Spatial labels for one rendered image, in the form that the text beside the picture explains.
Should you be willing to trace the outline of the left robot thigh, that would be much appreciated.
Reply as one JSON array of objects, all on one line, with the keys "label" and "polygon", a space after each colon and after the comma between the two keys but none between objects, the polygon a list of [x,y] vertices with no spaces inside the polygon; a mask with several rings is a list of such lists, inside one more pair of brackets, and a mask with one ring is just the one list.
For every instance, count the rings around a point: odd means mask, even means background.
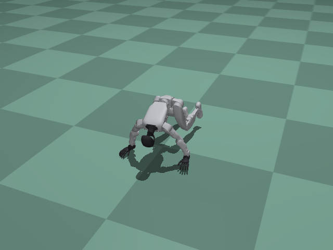
[{"label": "left robot thigh", "polygon": [[174,117],[177,122],[177,124],[181,127],[183,130],[187,130],[187,122],[185,119],[185,113],[183,111],[183,105],[184,102],[181,99],[176,99],[173,98],[172,100],[173,103],[173,112],[174,112]]}]

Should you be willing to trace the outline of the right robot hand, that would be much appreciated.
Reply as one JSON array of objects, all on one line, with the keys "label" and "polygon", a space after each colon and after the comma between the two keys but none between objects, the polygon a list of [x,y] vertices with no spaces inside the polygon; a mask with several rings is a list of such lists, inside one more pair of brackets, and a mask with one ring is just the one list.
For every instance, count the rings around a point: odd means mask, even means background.
[{"label": "right robot hand", "polygon": [[128,147],[125,147],[123,150],[121,150],[121,151],[119,152],[119,156],[120,156],[121,158],[122,158],[122,156],[123,156],[123,158],[124,158],[125,154],[128,152],[127,155],[129,155],[130,150],[132,150],[132,149],[134,149],[134,148],[135,148],[135,145],[133,145],[133,146],[128,145]]}]

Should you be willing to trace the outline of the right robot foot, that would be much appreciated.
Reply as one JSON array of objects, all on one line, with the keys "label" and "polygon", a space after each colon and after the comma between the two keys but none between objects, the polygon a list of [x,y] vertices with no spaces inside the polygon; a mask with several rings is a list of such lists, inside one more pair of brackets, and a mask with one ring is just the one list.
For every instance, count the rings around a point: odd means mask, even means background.
[{"label": "right robot foot", "polygon": [[188,109],[187,109],[187,107],[186,107],[186,106],[185,106],[185,107],[183,107],[183,111],[185,111],[185,112],[186,112],[186,113],[185,113],[185,114],[186,114],[186,115],[185,115],[185,118],[186,118],[186,117],[189,115],[189,114],[188,114]]}]

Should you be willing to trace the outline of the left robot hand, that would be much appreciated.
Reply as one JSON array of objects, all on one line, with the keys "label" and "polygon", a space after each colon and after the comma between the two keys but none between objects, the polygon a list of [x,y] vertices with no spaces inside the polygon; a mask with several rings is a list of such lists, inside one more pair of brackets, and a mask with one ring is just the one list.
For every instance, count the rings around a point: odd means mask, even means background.
[{"label": "left robot hand", "polygon": [[188,164],[189,164],[189,158],[190,158],[190,155],[189,156],[184,156],[183,159],[178,163],[178,166],[180,165],[180,170],[181,170],[181,167],[182,167],[182,170],[184,170],[184,164],[185,164],[185,170],[186,170],[186,164],[187,164],[187,170],[188,170]]}]

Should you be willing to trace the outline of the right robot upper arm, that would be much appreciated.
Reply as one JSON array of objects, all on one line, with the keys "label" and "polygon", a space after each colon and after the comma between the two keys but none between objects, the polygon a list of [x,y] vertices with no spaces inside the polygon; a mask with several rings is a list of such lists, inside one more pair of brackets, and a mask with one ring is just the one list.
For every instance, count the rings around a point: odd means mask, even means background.
[{"label": "right robot upper arm", "polygon": [[136,123],[131,131],[134,133],[134,137],[139,135],[139,130],[143,128],[142,124],[143,119],[136,120]]}]

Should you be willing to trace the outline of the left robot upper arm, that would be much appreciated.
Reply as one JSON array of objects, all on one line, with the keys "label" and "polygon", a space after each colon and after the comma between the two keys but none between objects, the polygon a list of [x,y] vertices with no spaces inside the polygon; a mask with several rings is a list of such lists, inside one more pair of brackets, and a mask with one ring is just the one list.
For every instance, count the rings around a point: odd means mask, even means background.
[{"label": "left robot upper arm", "polygon": [[164,123],[162,129],[165,133],[169,134],[172,138],[176,139],[175,142],[177,144],[178,140],[183,140],[183,138],[173,129],[173,127],[169,123]]}]

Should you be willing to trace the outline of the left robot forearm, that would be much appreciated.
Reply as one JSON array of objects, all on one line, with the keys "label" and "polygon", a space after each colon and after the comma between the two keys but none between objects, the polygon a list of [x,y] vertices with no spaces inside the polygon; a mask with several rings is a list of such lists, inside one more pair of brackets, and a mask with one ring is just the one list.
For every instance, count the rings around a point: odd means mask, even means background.
[{"label": "left robot forearm", "polygon": [[186,143],[182,140],[178,140],[177,144],[180,147],[180,149],[183,151],[184,156],[189,156],[190,150],[187,148]]}]

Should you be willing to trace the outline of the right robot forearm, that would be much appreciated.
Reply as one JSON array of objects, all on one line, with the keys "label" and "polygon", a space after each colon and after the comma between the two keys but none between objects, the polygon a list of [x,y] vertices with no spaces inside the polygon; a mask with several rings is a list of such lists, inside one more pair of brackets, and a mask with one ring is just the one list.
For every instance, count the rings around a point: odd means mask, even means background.
[{"label": "right robot forearm", "polygon": [[133,131],[131,131],[131,133],[130,133],[130,140],[129,140],[129,144],[131,146],[136,145],[135,144],[135,139],[136,139],[136,136],[134,137],[134,133],[133,133]]}]

